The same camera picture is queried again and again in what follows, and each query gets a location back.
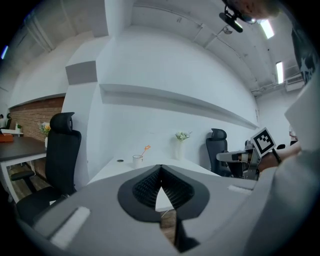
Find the dark desk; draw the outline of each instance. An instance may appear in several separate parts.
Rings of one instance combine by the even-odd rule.
[[[45,143],[31,137],[14,137],[13,142],[0,142],[0,162],[45,153]]]
[[[33,160],[46,157],[45,143],[31,137],[14,137],[13,142],[0,142],[0,181],[4,189],[18,202],[17,194],[12,186],[7,166],[30,161],[35,171]]]

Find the ceiling light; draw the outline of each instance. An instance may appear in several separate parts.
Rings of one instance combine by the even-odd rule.
[[[278,74],[278,84],[282,84],[284,82],[284,66],[282,62],[276,64],[276,71]]]
[[[6,45],[6,46],[4,47],[3,52],[2,52],[2,54],[1,54],[1,59],[4,59],[7,50],[8,50],[8,45]]]
[[[272,29],[269,20],[266,19],[266,20],[262,21],[260,23],[260,25],[263,28],[263,31],[264,31],[267,39],[272,38],[275,35],[274,30]]]

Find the white ceiling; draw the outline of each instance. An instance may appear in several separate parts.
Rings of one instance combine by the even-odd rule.
[[[22,25],[7,52],[10,65],[19,72],[65,39],[90,31],[86,1],[47,0],[37,6],[33,17],[52,47],[43,49]],[[229,66],[254,95],[277,83],[276,62],[283,62],[285,78],[299,72],[291,39],[291,22],[284,14],[270,20],[275,35],[267,39],[259,24],[242,21],[239,23],[243,33],[233,31],[226,35],[222,29],[227,24],[219,18],[223,10],[222,0],[136,0],[131,23],[172,32],[199,44]],[[28,27],[32,27],[32,22],[27,20]]]

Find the white shelf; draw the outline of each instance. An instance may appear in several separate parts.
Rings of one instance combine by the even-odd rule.
[[[162,106],[165,106],[164,108],[168,110],[172,110],[170,107],[176,105],[178,106],[178,111],[187,114],[218,119],[252,130],[259,128],[255,123],[225,108],[183,94],[150,87],[125,84],[100,84],[100,87],[107,92],[106,97],[123,96],[128,99],[130,97],[135,97],[154,102],[166,102],[166,104],[163,104]]]

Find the chair headrest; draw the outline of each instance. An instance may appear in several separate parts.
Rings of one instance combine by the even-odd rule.
[[[66,112],[55,114],[50,120],[50,127],[56,133],[70,134],[72,132],[72,118],[75,112]]]
[[[215,129],[212,128],[212,135],[211,140],[212,141],[223,141],[227,138],[227,133],[222,129]]]

